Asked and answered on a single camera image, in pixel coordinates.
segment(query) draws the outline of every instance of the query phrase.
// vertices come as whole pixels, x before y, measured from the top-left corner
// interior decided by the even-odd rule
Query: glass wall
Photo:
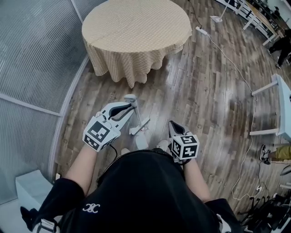
[[[101,2],[75,5],[85,18]],[[0,204],[17,198],[16,176],[51,179],[59,113],[86,58],[81,26],[70,0],[0,1]]]

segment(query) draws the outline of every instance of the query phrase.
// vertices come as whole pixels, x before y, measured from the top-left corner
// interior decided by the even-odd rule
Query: pant leg
[[[285,37],[284,38],[281,38],[279,39],[278,41],[276,41],[273,46],[271,48],[269,48],[269,51],[270,53],[273,53],[275,51],[278,51],[278,50],[282,50],[284,48],[284,45],[286,44],[286,39]]]
[[[285,159],[291,160],[291,146],[282,146],[276,150],[276,159],[283,161]]]
[[[290,53],[289,49],[282,49],[281,55],[280,55],[279,60],[278,60],[279,66],[281,66],[283,64],[285,58],[288,56],[289,53]]]

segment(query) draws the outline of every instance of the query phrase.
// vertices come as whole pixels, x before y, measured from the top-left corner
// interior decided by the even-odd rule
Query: power strip
[[[196,27],[196,30],[199,31],[200,33],[202,33],[203,35],[208,35],[207,31],[199,28],[198,26]]]
[[[256,187],[256,191],[258,191],[258,192],[260,192],[260,191],[262,191],[262,187],[259,185],[258,187]]]

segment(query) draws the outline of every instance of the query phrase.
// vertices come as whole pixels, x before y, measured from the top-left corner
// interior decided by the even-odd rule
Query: hardwood floorboard
[[[107,103],[123,101],[123,96],[133,93],[138,96],[142,117],[150,116],[145,136],[154,148],[158,141],[168,137],[168,121],[186,124],[200,140],[197,162],[207,181],[213,198],[226,198],[235,213],[249,208],[250,200],[244,197],[237,201],[231,190],[239,177],[241,163],[251,144],[251,124],[254,98],[235,67],[222,55],[210,39],[195,30],[199,26],[193,9],[187,0],[173,0],[190,18],[192,36],[182,51],[167,56],[159,70],[151,70],[145,84],[136,83],[133,89],[126,79],[115,83],[110,74],[96,77],[90,65],[85,69],[70,103],[70,112],[62,135],[61,147],[56,158],[57,171],[64,175],[80,151],[82,134],[93,115]],[[212,40],[236,64],[252,90],[271,82],[271,75],[278,73],[291,87],[291,68],[275,68],[274,57],[269,56],[262,43],[266,40],[254,27],[242,27],[246,20],[229,9],[220,24],[210,15],[220,15],[224,9],[213,0],[192,0],[196,16],[209,32]],[[256,102],[253,130],[278,127],[278,91],[272,88],[260,95]],[[122,136],[114,142],[119,155],[122,148],[136,150],[134,138],[128,134],[136,118],[125,125]],[[233,189],[234,196],[255,195],[258,186],[259,150],[266,144],[274,150],[273,143],[283,143],[281,137],[253,137],[241,171],[241,179]],[[114,151],[108,147],[97,158],[93,181],[96,180],[114,159]],[[280,177],[284,164],[260,164],[260,179],[264,189],[258,195],[283,193],[280,183],[290,180],[290,175]],[[90,192],[96,188],[92,182]]]

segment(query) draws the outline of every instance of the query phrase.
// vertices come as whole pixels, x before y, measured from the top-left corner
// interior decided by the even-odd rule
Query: sneaker
[[[127,153],[129,153],[129,152],[130,152],[129,149],[127,149],[127,148],[123,148],[123,149],[121,150],[121,155],[127,154]]]
[[[168,149],[169,141],[168,140],[162,140],[159,142],[159,144],[156,146],[156,148],[161,148],[163,151],[166,151]]]
[[[266,151],[266,145],[265,144],[262,145],[261,153],[260,153],[260,160],[265,160],[266,159],[265,155],[267,155],[269,151]]]

